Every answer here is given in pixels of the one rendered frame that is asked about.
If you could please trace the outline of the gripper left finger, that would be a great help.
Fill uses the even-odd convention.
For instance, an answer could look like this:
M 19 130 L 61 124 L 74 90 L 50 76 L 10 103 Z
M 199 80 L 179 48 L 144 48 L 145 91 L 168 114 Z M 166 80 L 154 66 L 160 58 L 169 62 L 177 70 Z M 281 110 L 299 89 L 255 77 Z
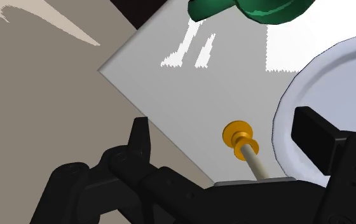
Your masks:
M 130 224 L 190 224 L 137 188 L 157 170 L 150 155 L 148 119 L 137 117 L 128 143 L 106 150 L 95 167 L 73 162 L 56 168 L 29 224 L 100 224 L 111 211 L 119 211 Z

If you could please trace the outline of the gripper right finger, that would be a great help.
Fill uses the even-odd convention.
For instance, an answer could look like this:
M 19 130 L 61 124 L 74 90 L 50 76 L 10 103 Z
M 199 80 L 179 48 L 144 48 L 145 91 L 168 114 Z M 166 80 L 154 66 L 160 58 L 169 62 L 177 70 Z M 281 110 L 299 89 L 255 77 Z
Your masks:
M 294 110 L 291 138 L 329 177 L 313 224 L 356 224 L 356 132 L 339 130 L 301 106 Z

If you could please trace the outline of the pale blue plate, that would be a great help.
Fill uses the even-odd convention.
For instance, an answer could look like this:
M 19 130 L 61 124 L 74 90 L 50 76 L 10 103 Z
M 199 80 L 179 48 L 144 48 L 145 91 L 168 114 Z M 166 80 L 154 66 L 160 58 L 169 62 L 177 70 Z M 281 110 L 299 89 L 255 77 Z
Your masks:
M 278 104 L 272 128 L 275 157 L 286 176 L 326 186 L 323 175 L 291 139 L 294 110 L 309 106 L 340 130 L 356 132 L 356 37 L 307 64 Z

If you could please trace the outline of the green rounded object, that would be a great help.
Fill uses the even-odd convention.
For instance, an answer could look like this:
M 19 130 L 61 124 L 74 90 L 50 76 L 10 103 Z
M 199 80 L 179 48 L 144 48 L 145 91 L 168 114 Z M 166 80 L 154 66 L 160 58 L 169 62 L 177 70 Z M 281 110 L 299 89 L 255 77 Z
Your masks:
M 188 15 L 199 22 L 236 6 L 247 18 L 266 25 L 290 22 L 302 15 L 315 0 L 189 0 Z

